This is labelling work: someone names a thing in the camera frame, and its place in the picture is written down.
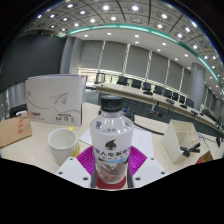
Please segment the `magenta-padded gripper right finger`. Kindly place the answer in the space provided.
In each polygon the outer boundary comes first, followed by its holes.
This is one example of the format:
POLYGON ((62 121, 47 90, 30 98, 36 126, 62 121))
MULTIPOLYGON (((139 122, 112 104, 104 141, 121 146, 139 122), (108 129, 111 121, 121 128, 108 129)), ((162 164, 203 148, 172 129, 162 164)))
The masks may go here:
POLYGON ((127 169, 127 186, 141 188, 167 175, 165 168, 154 157, 147 157, 135 147, 131 147, 127 169))

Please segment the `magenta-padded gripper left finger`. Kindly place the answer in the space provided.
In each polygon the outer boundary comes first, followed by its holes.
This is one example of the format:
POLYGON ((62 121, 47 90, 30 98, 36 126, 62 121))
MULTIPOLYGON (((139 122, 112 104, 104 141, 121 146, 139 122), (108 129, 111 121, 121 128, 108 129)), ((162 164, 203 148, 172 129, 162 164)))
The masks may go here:
POLYGON ((86 148, 77 157, 69 157, 56 171, 56 175, 83 188, 95 188, 97 174, 93 147, 86 148))

